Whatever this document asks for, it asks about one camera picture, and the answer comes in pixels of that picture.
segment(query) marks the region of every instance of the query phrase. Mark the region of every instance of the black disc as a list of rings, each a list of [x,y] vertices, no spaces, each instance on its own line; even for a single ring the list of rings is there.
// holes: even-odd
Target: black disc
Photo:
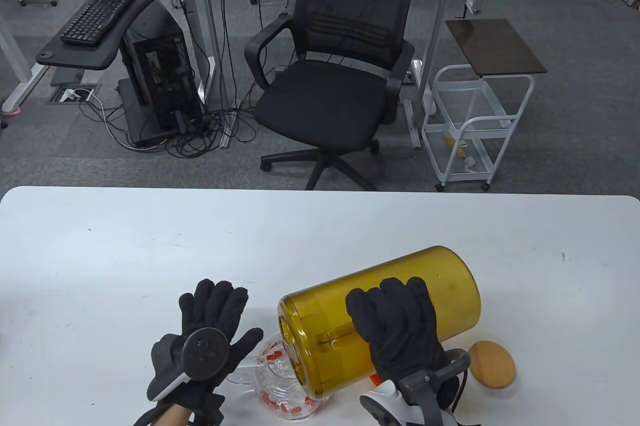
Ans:
[[[208,380],[227,362],[229,341],[216,328],[201,328],[182,347],[182,367],[195,381]]]

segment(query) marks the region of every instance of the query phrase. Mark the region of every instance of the chair backrest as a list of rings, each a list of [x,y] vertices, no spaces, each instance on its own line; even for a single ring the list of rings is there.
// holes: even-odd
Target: chair backrest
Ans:
[[[400,54],[411,0],[295,0],[294,40],[307,51],[390,69]]]

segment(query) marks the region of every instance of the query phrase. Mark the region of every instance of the chair seat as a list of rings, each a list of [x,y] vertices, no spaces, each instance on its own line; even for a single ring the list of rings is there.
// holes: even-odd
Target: chair seat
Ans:
[[[302,60],[280,73],[254,110],[259,124],[328,150],[366,148],[384,114],[386,79],[327,61]]]

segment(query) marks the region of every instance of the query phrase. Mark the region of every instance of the chair armrest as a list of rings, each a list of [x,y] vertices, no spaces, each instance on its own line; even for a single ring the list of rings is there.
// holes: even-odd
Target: chair armrest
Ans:
[[[263,48],[273,40],[285,28],[292,29],[293,18],[286,13],[281,13],[272,23],[264,27],[256,36],[253,36],[244,45],[244,58],[249,65],[251,74],[263,90],[269,88],[263,66],[260,65],[260,53]]]
[[[389,74],[389,78],[386,80],[386,91],[384,92],[384,118],[382,119],[382,123],[384,124],[390,124],[396,120],[400,89],[402,88],[402,83],[405,80],[405,75],[407,74],[407,70],[409,70],[409,65],[414,57],[415,51],[416,49],[414,49],[412,44],[406,40],[402,41],[402,51],[400,52],[400,56],[398,56],[395,61],[395,64],[391,69],[391,73]]]

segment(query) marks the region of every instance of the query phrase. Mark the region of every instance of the white cable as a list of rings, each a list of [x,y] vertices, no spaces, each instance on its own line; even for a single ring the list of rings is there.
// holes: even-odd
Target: white cable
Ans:
[[[74,88],[73,92],[87,92],[89,93],[89,96],[86,98],[87,100],[90,100],[91,97],[94,97],[96,100],[98,100],[98,103],[100,104],[100,110],[102,111],[102,120],[104,123],[104,127],[107,129],[107,132],[109,133],[109,136],[112,137],[114,140],[116,140],[120,146],[125,147],[127,150],[132,150],[132,151],[149,151],[149,150],[154,150],[162,145],[164,145],[167,140],[163,140],[162,143],[159,143],[158,145],[154,145],[152,147],[148,147],[148,148],[134,148],[131,147],[129,145],[125,145],[125,143],[122,143],[122,141],[120,141],[118,138],[116,138],[114,136],[114,134],[112,133],[112,130],[109,128],[109,122],[107,121],[107,115],[105,114],[105,105],[103,105],[102,100],[100,100],[98,97],[96,97],[96,95],[94,95],[94,92],[92,92],[91,90],[87,90],[86,88]]]

